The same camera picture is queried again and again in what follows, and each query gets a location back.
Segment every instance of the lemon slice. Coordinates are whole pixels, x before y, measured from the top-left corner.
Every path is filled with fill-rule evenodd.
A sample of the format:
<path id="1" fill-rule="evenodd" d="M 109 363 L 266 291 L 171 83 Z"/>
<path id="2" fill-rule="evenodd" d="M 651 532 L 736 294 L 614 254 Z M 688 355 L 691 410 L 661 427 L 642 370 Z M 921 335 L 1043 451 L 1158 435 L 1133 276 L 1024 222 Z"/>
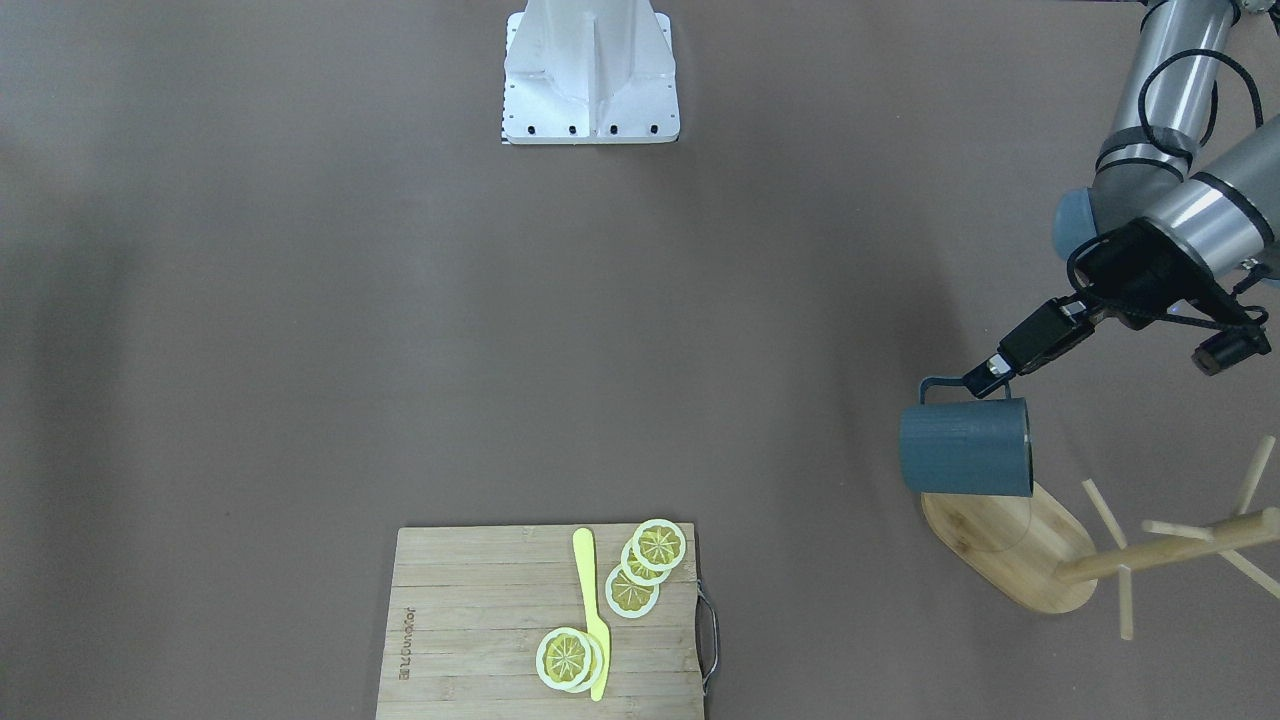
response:
<path id="1" fill-rule="evenodd" d="M 652 587 L 666 582 L 671 575 L 671 570 L 658 573 L 657 570 L 650 570 L 641 565 L 636 553 L 631 552 L 631 541 L 627 541 L 627 543 L 622 546 L 622 574 L 637 585 Z"/>
<path id="2" fill-rule="evenodd" d="M 604 648 L 600 647 L 600 641 L 591 637 L 590 633 L 582 634 L 586 635 L 586 642 L 591 646 L 591 671 L 580 684 L 564 691 L 567 693 L 582 693 L 591 689 L 591 685 L 600 679 L 600 671 L 604 670 Z"/>
<path id="3" fill-rule="evenodd" d="M 604 580 L 604 587 L 609 588 L 609 592 L 604 594 L 604 600 L 622 618 L 644 618 L 653 610 L 653 605 L 658 602 L 658 585 L 635 584 L 631 578 L 622 574 L 622 565 L 618 565 L 609 573 L 609 579 Z"/>
<path id="4" fill-rule="evenodd" d="M 538 676 L 552 689 L 577 687 L 591 670 L 591 652 L 586 633 L 573 628 L 557 628 L 547 633 L 538 644 Z"/>
<path id="5" fill-rule="evenodd" d="M 685 547 L 685 533 L 671 520 L 646 520 L 631 536 L 636 561 L 655 573 L 680 565 Z"/>

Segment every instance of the knife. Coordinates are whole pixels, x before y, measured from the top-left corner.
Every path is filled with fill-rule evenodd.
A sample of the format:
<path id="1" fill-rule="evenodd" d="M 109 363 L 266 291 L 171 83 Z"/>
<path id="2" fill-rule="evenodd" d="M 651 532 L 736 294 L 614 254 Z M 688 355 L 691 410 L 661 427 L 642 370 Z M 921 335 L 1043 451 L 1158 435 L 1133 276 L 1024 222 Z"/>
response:
<path id="1" fill-rule="evenodd" d="M 586 632 L 604 650 L 600 676 L 591 685 L 591 701 L 604 696 L 604 683 L 609 679 L 609 626 L 600 619 L 595 589 L 595 534 L 590 528 L 573 530 L 573 560 L 577 562 L 577 582 L 582 585 L 582 605 L 586 607 Z"/>

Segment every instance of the blue mug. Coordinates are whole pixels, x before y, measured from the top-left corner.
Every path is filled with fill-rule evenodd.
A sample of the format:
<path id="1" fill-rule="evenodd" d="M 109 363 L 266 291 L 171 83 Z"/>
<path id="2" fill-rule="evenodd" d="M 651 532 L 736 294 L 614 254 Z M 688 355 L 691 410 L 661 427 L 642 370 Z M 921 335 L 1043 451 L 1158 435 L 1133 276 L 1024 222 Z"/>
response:
<path id="1" fill-rule="evenodd" d="M 960 378 L 924 378 L 920 404 L 902 411 L 899 460 L 915 492 L 1030 497 L 1032 436 L 1027 401 L 974 400 L 928 405 L 934 386 L 964 387 Z"/>

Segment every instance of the gray surface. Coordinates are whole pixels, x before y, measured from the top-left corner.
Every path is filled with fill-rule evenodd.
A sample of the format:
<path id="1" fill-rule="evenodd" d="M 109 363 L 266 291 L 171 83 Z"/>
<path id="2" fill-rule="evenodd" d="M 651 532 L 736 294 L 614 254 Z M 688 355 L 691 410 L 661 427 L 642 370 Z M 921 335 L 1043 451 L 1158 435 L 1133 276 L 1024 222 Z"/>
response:
<path id="1" fill-rule="evenodd" d="M 1034 616 L 897 477 L 918 378 L 1065 290 L 1142 9 L 778 5 L 659 3 L 678 143 L 530 150 L 516 1 L 5 4 L 0 715 L 370 717 L 398 527 L 662 515 L 713 719 L 1274 716 L 1280 606 L 1225 562 L 1139 575 L 1123 643 L 1114 584 Z M 1274 109 L 1270 27 L 1229 49 Z M 1019 384 L 1100 546 L 1084 477 L 1133 536 L 1203 521 L 1280 429 L 1280 359 L 1199 340 Z"/>

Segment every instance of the wooden cutting board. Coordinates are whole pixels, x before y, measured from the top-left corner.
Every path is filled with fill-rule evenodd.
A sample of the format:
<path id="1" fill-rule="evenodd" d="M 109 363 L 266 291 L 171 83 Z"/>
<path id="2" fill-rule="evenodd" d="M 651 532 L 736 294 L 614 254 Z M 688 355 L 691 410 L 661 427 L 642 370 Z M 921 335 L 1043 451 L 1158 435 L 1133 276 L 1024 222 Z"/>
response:
<path id="1" fill-rule="evenodd" d="M 586 629 L 573 530 L 595 533 L 600 616 L 613 635 L 600 702 L 553 691 L 534 655 L 548 630 Z M 618 618 L 604 580 L 636 524 L 403 528 L 396 546 L 378 720 L 703 720 L 694 525 L 654 609 Z"/>

